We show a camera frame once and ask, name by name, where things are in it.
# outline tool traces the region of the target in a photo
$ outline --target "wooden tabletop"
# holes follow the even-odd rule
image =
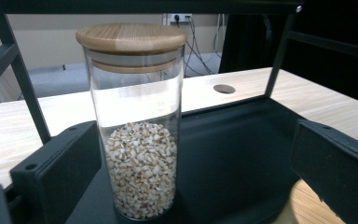
[[[192,77],[184,80],[182,110],[221,105],[262,94],[270,68]],[[231,94],[213,86],[235,88]],[[272,98],[297,114],[324,123],[358,140],[358,101],[281,71]],[[80,122],[95,119],[89,92],[40,98],[39,103],[52,135]],[[11,180],[8,171],[42,146],[23,101],[0,104],[0,184]]]

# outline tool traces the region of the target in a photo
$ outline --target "bamboo lid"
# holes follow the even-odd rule
[[[115,54],[143,54],[182,47],[186,32],[174,26],[148,23],[109,23],[76,32],[82,46]]]

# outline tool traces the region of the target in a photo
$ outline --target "glass storage jar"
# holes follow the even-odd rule
[[[79,29],[106,164],[123,216],[146,220],[171,206],[186,32],[145,23]]]

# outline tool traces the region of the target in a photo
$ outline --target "wooden surface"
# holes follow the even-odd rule
[[[303,180],[293,186],[289,205],[298,223],[344,223]]]
[[[191,111],[256,96],[264,92],[269,68],[184,80],[182,110]],[[234,93],[213,86],[230,85]],[[272,98],[297,114],[332,126],[358,140],[358,101],[281,71]],[[89,92],[39,99],[52,135],[95,119]],[[23,101],[0,104],[0,184],[11,181],[8,171],[42,146]]]
[[[186,42],[186,31],[158,24],[110,23],[81,28],[76,39],[88,49],[140,54],[178,49]]]

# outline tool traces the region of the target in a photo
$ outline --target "black tray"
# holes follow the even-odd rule
[[[146,223],[273,220],[298,180],[290,169],[298,119],[302,118],[271,99],[185,114],[173,207]],[[67,223],[137,222],[114,209],[103,168]]]

